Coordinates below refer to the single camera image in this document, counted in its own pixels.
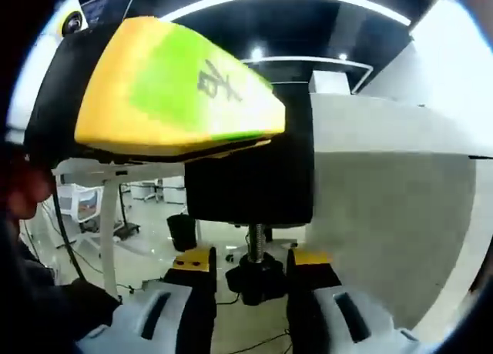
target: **black trash bin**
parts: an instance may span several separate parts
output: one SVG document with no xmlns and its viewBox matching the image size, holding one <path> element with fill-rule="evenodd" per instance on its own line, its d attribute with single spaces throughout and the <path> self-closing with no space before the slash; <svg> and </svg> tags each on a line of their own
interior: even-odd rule
<svg viewBox="0 0 493 354">
<path fill-rule="evenodd" d="M 195 219 L 187 214 L 175 214 L 167 219 L 173 246 L 179 252 L 197 247 Z"/>
</svg>

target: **cable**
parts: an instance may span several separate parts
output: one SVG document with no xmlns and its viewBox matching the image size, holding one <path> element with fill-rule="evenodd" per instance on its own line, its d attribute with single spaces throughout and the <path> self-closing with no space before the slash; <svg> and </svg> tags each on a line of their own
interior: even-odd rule
<svg viewBox="0 0 493 354">
<path fill-rule="evenodd" d="M 24 229 L 25 229 L 25 234 L 28 236 L 29 243 L 31 244 L 32 251 L 35 253 L 36 258 L 40 261 L 41 259 L 39 258 L 38 250 L 34 247 L 34 242 L 32 241 L 31 235 L 29 235 L 29 230 L 28 226 L 25 224 L 25 221 L 22 221 L 22 224 L 24 224 Z"/>
<path fill-rule="evenodd" d="M 287 352 L 289 352 L 289 351 L 290 351 L 290 349 L 291 349 L 292 347 L 293 347 L 293 343 L 291 343 L 291 344 L 287 347 L 287 349 L 284 351 L 284 353 L 283 353 L 283 354 L 287 354 Z"/>
<path fill-rule="evenodd" d="M 287 333 L 287 331 L 285 331 L 284 333 L 281 333 L 280 335 L 277 335 L 277 336 L 274 336 L 270 339 L 267 339 L 267 340 L 263 340 L 261 342 L 259 342 L 258 344 L 254 345 L 254 346 L 251 346 L 250 348 L 245 348 L 245 349 L 241 349 L 241 350 L 237 350 L 235 352 L 230 352 L 229 354 L 239 354 L 240 352 L 248 352 L 250 351 L 251 349 L 255 349 L 255 348 L 258 348 L 259 346 L 263 345 L 263 344 L 267 344 L 268 342 L 271 342 L 271 341 L 274 341 L 274 340 L 277 340 L 279 339 L 280 337 L 284 337 L 286 335 L 289 335 L 289 333 Z"/>
<path fill-rule="evenodd" d="M 217 306 L 231 306 L 235 302 L 238 302 L 239 299 L 240 299 L 240 294 L 236 294 L 236 299 L 234 299 L 232 302 L 217 302 L 216 305 Z"/>
<path fill-rule="evenodd" d="M 53 222 L 53 218 L 52 218 L 52 217 L 51 217 L 51 215 L 49 214 L 49 210 L 45 207 L 45 203 L 42 203 L 42 207 L 43 207 L 43 209 L 45 210 L 45 213 L 46 213 L 46 215 L 48 216 L 49 221 L 50 221 L 50 223 L 52 224 L 52 227 L 53 227 L 53 229 L 55 230 L 55 232 L 56 232 L 56 233 L 58 233 L 59 235 L 62 235 L 62 234 L 60 233 L 60 231 L 59 231 L 59 230 L 55 227 L 55 223 Z M 81 253 L 77 252 L 77 251 L 76 251 L 76 250 L 74 250 L 74 249 L 73 249 L 72 251 L 73 251 L 73 252 L 74 252 L 74 253 L 75 253 L 75 254 L 76 254 L 76 255 L 77 255 L 80 259 L 82 259 L 82 260 L 84 261 L 84 263 L 85 263 L 85 264 L 87 264 L 87 266 L 88 266 L 90 269 L 92 269 L 93 271 L 95 271 L 95 272 L 97 272 L 97 273 L 100 273 L 100 274 L 104 275 L 104 273 L 102 272 L 102 270 L 101 270 L 101 269 L 97 269 L 95 266 L 93 266 L 93 265 L 89 262 L 89 260 L 87 260 L 84 256 L 82 256 L 82 254 L 81 254 Z M 117 285 L 117 286 L 120 286 L 120 287 L 123 287 L 124 289 L 128 289 L 128 290 L 130 291 L 130 293 L 131 293 L 131 294 L 133 294 L 136 290 L 141 290 L 141 289 L 134 289 L 131 285 L 126 286 L 126 285 L 123 285 L 123 284 L 121 284 L 121 283 L 117 283 L 116 285 Z"/>
<path fill-rule="evenodd" d="M 79 275 L 79 278 L 82 281 L 87 281 L 86 277 L 84 276 L 84 273 L 80 268 L 79 262 L 75 257 L 75 254 L 72 250 L 72 245 L 70 245 L 69 237 L 67 236 L 67 231 L 65 230 L 65 226 L 63 225 L 62 212 L 60 210 L 59 192 L 58 189 L 56 188 L 56 184 L 53 186 L 53 204 L 55 206 L 56 219 L 59 222 L 60 235 L 62 236 L 63 243 L 65 244 L 65 248 L 67 249 L 67 253 L 69 254 L 69 258 L 72 264 L 74 265 L 75 271 L 77 272 L 77 275 Z"/>
</svg>

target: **white panel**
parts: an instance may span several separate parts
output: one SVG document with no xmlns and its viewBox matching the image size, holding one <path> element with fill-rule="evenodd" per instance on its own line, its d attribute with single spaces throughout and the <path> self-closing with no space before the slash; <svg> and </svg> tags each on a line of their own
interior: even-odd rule
<svg viewBox="0 0 493 354">
<path fill-rule="evenodd" d="M 461 250 L 471 245 L 463 246 L 467 234 L 492 229 L 486 214 L 473 226 L 475 192 L 482 191 L 476 162 L 464 155 L 316 152 L 307 244 L 333 256 L 343 284 L 380 301 L 396 326 L 412 329 L 444 291 Z M 481 201 L 486 210 L 493 198 Z M 483 248 L 469 249 L 469 260 L 487 248 L 483 242 Z M 465 292 L 478 264 L 461 261 L 459 268 L 467 278 L 458 291 Z"/>
<path fill-rule="evenodd" d="M 171 187 L 175 189 L 183 189 L 185 187 L 185 178 L 182 175 L 162 179 L 162 182 L 163 187 Z"/>
<path fill-rule="evenodd" d="M 165 202 L 186 204 L 185 189 L 163 189 L 163 197 Z"/>
<path fill-rule="evenodd" d="M 314 71 L 310 82 L 312 80 L 318 94 L 350 94 L 346 73 Z"/>
<path fill-rule="evenodd" d="M 414 328 L 418 338 L 426 342 L 437 342 L 454 328 L 455 309 L 468 294 L 493 237 L 493 161 L 478 160 L 475 166 L 475 197 L 468 233 L 440 295 Z"/>
<path fill-rule="evenodd" d="M 315 152 L 493 155 L 432 109 L 355 95 L 311 94 Z"/>
</svg>

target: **white wall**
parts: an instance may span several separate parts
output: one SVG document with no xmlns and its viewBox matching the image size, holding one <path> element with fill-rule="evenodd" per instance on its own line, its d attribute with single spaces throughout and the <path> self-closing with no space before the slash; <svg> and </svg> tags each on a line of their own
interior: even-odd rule
<svg viewBox="0 0 493 354">
<path fill-rule="evenodd" d="M 350 94 L 346 73 L 342 72 L 313 71 L 309 87 L 310 92 L 319 94 Z"/>
<path fill-rule="evenodd" d="M 359 95 L 310 97 L 315 152 L 487 154 L 454 121 L 430 109 Z"/>
<path fill-rule="evenodd" d="M 493 148 L 493 55 L 469 14 L 455 0 L 439 0 L 411 35 L 414 42 L 361 95 L 425 104 Z"/>
<path fill-rule="evenodd" d="M 306 239 L 422 339 L 444 329 L 493 235 L 493 161 L 439 112 L 311 94 L 314 217 Z"/>
</svg>

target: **gray floor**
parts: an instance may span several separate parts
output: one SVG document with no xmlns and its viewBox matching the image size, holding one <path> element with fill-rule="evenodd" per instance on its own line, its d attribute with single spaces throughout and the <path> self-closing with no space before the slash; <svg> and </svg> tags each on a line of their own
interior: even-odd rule
<svg viewBox="0 0 493 354">
<path fill-rule="evenodd" d="M 141 225 L 141 233 L 125 241 L 127 245 L 148 255 L 137 255 L 118 246 L 115 247 L 116 280 L 122 285 L 131 285 L 134 288 L 141 286 L 142 281 L 157 279 L 163 276 L 171 266 L 174 257 L 178 254 L 169 239 L 169 230 L 166 218 L 183 209 L 182 205 L 173 205 L 154 200 L 143 202 L 132 199 L 125 194 L 127 217 L 130 222 Z M 217 302 L 234 300 L 236 294 L 229 291 L 224 273 L 235 265 L 225 261 L 228 254 L 227 246 L 245 245 L 247 229 L 235 228 L 218 222 L 201 222 L 204 244 L 214 244 L 218 252 L 218 292 Z M 298 239 L 304 241 L 304 227 L 297 229 L 275 230 L 275 238 Z M 96 269 L 101 269 L 98 252 L 88 243 L 82 245 L 79 252 Z M 52 252 L 42 251 L 43 262 L 52 262 Z M 287 253 L 278 252 L 275 257 L 285 260 Z M 56 263 L 60 266 L 60 282 L 71 282 L 76 273 L 69 263 L 66 251 L 63 248 L 55 251 Z M 91 269 L 84 261 L 79 261 L 87 279 L 102 286 L 102 275 Z M 127 289 L 118 287 L 119 294 L 128 299 Z M 245 306 L 238 302 L 231 306 L 219 306 L 213 334 L 212 353 L 227 354 L 239 349 L 257 344 L 260 341 L 277 336 L 287 328 L 286 299 L 266 302 L 257 307 Z M 289 346 L 289 338 L 283 337 L 268 344 L 262 345 L 249 352 L 251 353 L 283 353 Z"/>
</svg>

